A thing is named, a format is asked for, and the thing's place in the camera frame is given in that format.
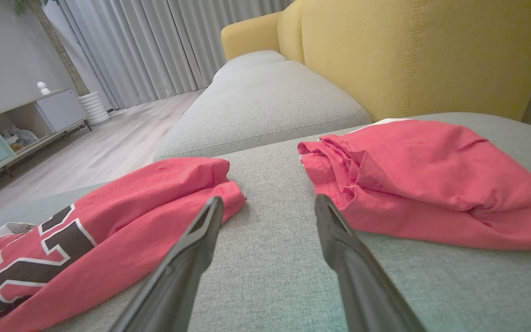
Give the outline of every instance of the cabinet door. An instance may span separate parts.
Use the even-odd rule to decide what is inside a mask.
[[[54,132],[87,117],[77,96],[72,90],[64,91],[36,101],[42,115],[48,120]]]

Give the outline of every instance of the red garment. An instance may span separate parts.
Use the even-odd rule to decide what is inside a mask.
[[[245,197],[228,181],[228,169],[227,160],[216,158],[155,162],[91,192],[25,235],[0,237],[0,313],[17,305],[6,301],[29,297],[0,317],[0,331],[53,326],[139,281],[210,197],[223,198],[224,220],[229,219]]]
[[[405,120],[298,149],[316,193],[355,229],[531,250],[531,173],[468,128]]]

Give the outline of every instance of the white plant pot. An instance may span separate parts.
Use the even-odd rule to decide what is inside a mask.
[[[99,93],[92,92],[89,95],[79,97],[79,101],[87,113],[87,121],[90,125],[98,125],[110,119],[104,104],[101,103]]]

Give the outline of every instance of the light wood flooring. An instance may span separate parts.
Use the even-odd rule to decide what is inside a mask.
[[[153,161],[160,139],[202,93],[110,113],[111,120],[60,139],[0,174],[0,209],[117,179]]]

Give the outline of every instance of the gray curtain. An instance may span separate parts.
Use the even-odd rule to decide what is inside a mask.
[[[292,0],[59,0],[115,109],[206,88],[223,27]]]

